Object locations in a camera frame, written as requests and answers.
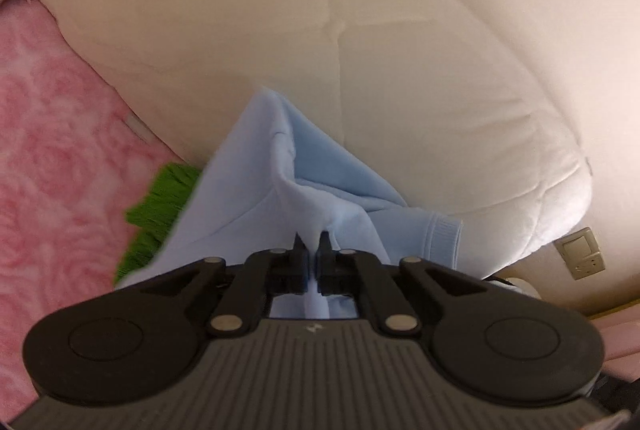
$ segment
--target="green towel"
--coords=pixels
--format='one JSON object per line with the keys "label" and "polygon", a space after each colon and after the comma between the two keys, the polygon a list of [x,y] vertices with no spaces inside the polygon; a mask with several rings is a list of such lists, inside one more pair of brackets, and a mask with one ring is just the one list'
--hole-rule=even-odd
{"label": "green towel", "polygon": [[200,170],[180,163],[163,166],[146,197],[126,212],[126,220],[140,227],[116,269],[114,284],[145,267],[168,237],[196,186]]}

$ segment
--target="blue towel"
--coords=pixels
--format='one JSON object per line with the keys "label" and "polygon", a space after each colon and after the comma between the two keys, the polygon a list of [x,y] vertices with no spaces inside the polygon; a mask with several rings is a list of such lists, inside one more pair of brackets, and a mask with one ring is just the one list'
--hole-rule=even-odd
{"label": "blue towel", "polygon": [[[408,207],[283,96],[262,89],[204,169],[164,247],[120,287],[204,257],[241,264],[255,251],[290,248],[296,233],[315,253],[325,230],[334,249],[369,251],[384,264],[416,255],[455,268],[460,228]],[[355,311],[349,300],[320,296],[311,277],[307,295],[274,299],[271,316],[339,318]]]}

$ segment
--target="pink bedding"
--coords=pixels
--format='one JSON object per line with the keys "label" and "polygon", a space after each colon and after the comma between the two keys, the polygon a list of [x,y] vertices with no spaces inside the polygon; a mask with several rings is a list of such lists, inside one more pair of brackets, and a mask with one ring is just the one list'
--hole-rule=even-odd
{"label": "pink bedding", "polygon": [[604,340],[603,370],[626,381],[640,379],[640,303],[593,320]]}
{"label": "pink bedding", "polygon": [[137,137],[128,114],[37,0],[0,6],[0,419],[35,398],[27,331],[110,290],[134,233],[123,211],[175,159]]}

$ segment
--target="white cushion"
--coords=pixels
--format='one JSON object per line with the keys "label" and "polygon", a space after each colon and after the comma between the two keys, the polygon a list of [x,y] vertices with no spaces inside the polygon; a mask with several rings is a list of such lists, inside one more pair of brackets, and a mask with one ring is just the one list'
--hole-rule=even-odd
{"label": "white cushion", "polygon": [[487,275],[566,233],[588,166],[539,82],[458,0],[43,0],[178,154],[203,163],[268,81]]}

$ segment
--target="fabric ribbed hem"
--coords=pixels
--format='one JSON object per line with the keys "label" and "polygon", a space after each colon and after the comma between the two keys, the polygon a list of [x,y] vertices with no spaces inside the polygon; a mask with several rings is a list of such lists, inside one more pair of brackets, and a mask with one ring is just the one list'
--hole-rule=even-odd
{"label": "fabric ribbed hem", "polygon": [[458,244],[462,222],[438,215],[431,232],[428,259],[437,264],[456,269],[458,265]]}

